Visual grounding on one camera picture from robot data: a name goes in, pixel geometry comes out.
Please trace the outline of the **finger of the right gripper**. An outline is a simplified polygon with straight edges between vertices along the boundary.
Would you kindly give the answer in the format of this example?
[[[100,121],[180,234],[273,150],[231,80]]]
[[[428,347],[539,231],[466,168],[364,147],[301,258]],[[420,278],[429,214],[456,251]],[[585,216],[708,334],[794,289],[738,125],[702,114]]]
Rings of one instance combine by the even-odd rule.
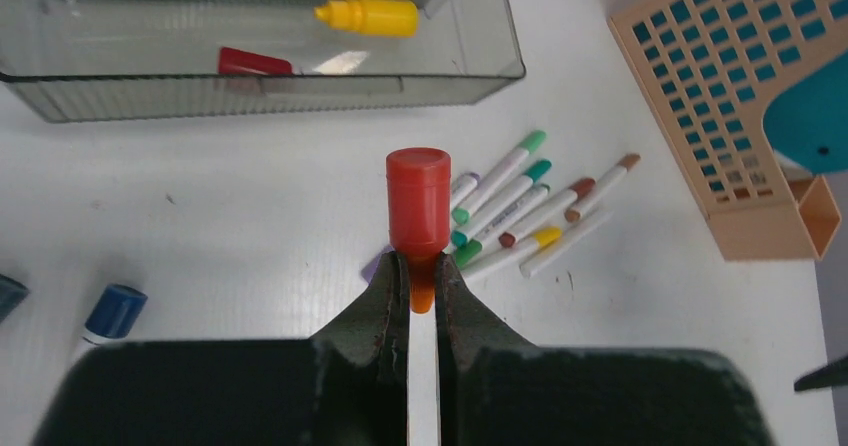
[[[844,387],[848,383],[848,356],[830,362],[798,378],[795,392]]]

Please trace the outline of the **teal folder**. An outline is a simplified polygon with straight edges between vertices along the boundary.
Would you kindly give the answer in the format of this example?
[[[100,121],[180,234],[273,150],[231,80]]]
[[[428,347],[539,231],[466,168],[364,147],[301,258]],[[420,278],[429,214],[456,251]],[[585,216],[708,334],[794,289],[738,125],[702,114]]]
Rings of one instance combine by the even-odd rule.
[[[847,167],[847,0],[644,0],[610,27],[708,206]]]

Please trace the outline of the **clear grey drawer organizer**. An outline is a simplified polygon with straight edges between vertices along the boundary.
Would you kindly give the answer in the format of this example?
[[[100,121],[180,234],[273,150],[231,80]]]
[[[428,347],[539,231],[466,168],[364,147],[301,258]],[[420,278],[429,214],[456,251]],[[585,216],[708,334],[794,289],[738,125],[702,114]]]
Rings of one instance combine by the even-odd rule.
[[[328,0],[1,0],[1,81],[52,123],[466,105],[526,73],[509,0],[409,0],[416,34],[314,17]],[[293,75],[219,74],[219,49]]]

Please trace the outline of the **blue white small bottle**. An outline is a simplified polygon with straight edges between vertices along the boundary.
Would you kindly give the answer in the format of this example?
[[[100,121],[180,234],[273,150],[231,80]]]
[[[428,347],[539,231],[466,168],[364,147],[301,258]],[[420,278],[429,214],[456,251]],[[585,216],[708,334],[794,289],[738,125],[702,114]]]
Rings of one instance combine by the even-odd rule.
[[[107,285],[84,322],[71,361],[75,362],[91,349],[126,338],[147,300],[145,293],[133,287]]]

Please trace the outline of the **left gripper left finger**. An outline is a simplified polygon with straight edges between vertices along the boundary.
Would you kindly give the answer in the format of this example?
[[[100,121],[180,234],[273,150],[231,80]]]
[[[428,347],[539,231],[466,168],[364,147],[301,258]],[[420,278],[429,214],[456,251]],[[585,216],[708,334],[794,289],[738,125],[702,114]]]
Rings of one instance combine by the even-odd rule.
[[[403,445],[408,440],[406,259],[300,339],[143,341],[71,368],[37,445]]]

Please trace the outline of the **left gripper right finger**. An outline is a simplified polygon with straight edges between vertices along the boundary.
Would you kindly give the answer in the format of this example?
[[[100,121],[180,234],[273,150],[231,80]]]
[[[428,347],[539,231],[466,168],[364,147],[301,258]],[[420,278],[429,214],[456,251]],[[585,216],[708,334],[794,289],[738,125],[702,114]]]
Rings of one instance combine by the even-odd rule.
[[[770,445],[744,375],[686,348],[539,346],[436,263],[445,445]]]

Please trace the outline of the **orange red short marker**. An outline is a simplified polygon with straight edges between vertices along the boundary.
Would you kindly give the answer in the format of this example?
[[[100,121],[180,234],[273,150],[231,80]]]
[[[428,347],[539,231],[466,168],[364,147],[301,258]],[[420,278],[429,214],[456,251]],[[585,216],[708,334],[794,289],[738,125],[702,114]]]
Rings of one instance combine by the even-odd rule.
[[[410,309],[430,311],[436,265],[450,239],[451,157],[413,147],[386,157],[390,245],[406,259]]]

